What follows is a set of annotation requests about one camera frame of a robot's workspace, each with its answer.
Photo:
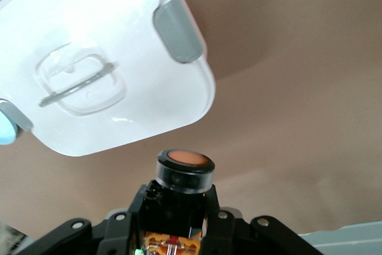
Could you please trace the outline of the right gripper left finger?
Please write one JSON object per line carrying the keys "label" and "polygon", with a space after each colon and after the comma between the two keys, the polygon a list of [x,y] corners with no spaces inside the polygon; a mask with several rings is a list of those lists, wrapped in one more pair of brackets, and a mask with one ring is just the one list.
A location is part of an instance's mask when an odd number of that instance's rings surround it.
{"label": "right gripper left finger", "polygon": [[99,224],[70,219],[19,254],[131,254],[139,243],[139,212],[150,184],[142,185],[129,208],[112,211]]}

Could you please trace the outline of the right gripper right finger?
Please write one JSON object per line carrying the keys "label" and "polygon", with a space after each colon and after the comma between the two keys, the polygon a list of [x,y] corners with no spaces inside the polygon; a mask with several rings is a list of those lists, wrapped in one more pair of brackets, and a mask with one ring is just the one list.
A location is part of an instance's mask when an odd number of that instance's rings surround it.
{"label": "right gripper right finger", "polygon": [[221,208],[215,186],[205,193],[207,232],[203,254],[321,254],[289,227],[272,216],[247,223]]}

